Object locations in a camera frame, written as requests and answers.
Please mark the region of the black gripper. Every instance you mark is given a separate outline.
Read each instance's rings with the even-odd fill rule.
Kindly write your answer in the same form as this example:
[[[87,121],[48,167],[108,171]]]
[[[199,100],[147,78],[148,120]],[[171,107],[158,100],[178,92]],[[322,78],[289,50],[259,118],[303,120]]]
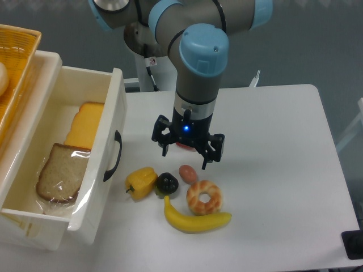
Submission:
[[[221,161],[225,141],[224,134],[209,134],[212,117],[212,114],[200,120],[190,117],[185,121],[174,108],[172,122],[164,115],[158,116],[151,140],[162,148],[162,156],[166,156],[168,146],[176,142],[195,148],[204,158],[201,169],[205,170],[208,163]]]

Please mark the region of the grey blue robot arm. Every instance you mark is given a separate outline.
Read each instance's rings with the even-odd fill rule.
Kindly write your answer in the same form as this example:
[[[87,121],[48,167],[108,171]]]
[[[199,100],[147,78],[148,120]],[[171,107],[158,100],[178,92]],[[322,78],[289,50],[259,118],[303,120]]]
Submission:
[[[204,164],[219,162],[224,135],[209,132],[229,36],[265,24],[272,1],[89,1],[99,24],[116,29],[131,23],[147,27],[176,68],[172,119],[159,116],[152,140],[167,154],[169,145],[194,148]]]

